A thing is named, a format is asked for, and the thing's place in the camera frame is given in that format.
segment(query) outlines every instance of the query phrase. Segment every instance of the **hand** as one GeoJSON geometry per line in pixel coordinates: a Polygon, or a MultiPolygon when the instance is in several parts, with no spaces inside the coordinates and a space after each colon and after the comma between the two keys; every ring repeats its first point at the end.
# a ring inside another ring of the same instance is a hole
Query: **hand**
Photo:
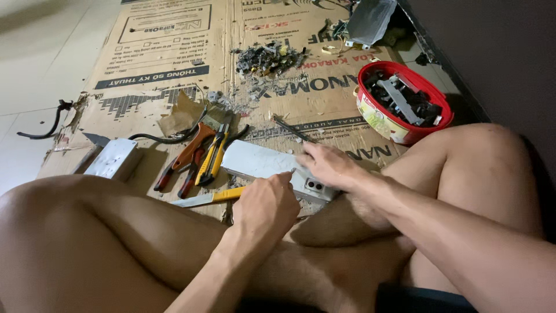
{"type": "Polygon", "coordinates": [[[234,204],[234,226],[249,248],[274,248],[294,225],[301,210],[290,184],[291,173],[258,178],[234,204]]]}
{"type": "Polygon", "coordinates": [[[297,162],[311,171],[321,183],[336,189],[352,192],[358,177],[368,173],[338,148],[303,142],[305,153],[297,162]]]}

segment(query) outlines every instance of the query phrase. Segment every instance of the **dark wall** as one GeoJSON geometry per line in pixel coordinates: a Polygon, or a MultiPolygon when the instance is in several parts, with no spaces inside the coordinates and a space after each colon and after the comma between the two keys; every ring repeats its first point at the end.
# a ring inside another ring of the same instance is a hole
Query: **dark wall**
{"type": "Polygon", "coordinates": [[[400,5],[409,5],[492,122],[528,138],[556,181],[556,2],[400,5]]]}

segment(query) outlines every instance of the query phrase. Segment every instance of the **left hand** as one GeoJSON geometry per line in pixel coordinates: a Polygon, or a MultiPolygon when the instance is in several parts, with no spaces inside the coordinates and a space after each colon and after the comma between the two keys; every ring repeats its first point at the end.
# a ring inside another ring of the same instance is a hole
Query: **left hand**
{"type": "Polygon", "coordinates": [[[241,242],[250,248],[270,249],[294,225],[301,210],[290,184],[291,173],[258,178],[242,192],[234,204],[234,225],[241,242]]]}

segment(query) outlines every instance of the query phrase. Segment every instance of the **cardboard sheet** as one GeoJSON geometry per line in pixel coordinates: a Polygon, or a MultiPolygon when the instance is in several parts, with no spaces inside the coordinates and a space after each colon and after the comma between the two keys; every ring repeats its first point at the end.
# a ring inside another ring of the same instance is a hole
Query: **cardboard sheet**
{"type": "MultiPolygon", "coordinates": [[[[121,6],[88,81],[87,94],[78,110],[68,115],[39,177],[66,174],[81,160],[92,146],[82,131],[111,139],[135,133],[163,136],[158,121],[170,114],[180,91],[197,102],[208,91],[222,91],[225,106],[242,115],[239,129],[251,125],[244,140],[278,151],[299,153],[301,144],[270,121],[269,113],[284,116],[288,124],[319,142],[337,146],[369,169],[383,167],[405,151],[365,122],[353,94],[359,69],[374,57],[391,60],[388,48],[352,48],[341,55],[321,52],[324,46],[342,45],[330,35],[318,34],[326,18],[337,21],[348,17],[347,9],[338,3],[124,2],[128,3],[121,6]],[[272,40],[298,51],[306,47],[309,55],[301,67],[273,79],[257,77],[254,83],[240,77],[234,67],[236,54],[230,51],[272,40]],[[195,66],[194,61],[203,64],[195,66]]],[[[186,173],[175,174],[163,193],[154,192],[152,187],[183,144],[139,142],[143,159],[128,185],[156,199],[176,200],[186,173]]],[[[221,172],[208,189],[194,188],[191,195],[227,188],[228,184],[228,176],[221,172]]],[[[226,204],[195,210],[220,219],[226,204]]],[[[313,212],[307,208],[304,214],[313,212]]]]}

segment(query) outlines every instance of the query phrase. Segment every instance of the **yellow box cutter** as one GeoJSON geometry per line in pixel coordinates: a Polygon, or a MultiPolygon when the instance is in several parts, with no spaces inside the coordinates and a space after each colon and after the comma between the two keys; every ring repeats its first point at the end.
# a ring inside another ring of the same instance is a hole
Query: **yellow box cutter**
{"type": "Polygon", "coordinates": [[[209,153],[199,169],[197,179],[195,180],[196,186],[206,186],[212,183],[216,174],[218,174],[222,158],[224,157],[224,147],[226,145],[226,141],[228,140],[230,123],[232,122],[233,117],[234,112],[232,110],[228,110],[226,112],[226,116],[224,117],[224,122],[220,125],[220,129],[212,141],[211,147],[208,151],[209,153]]]}

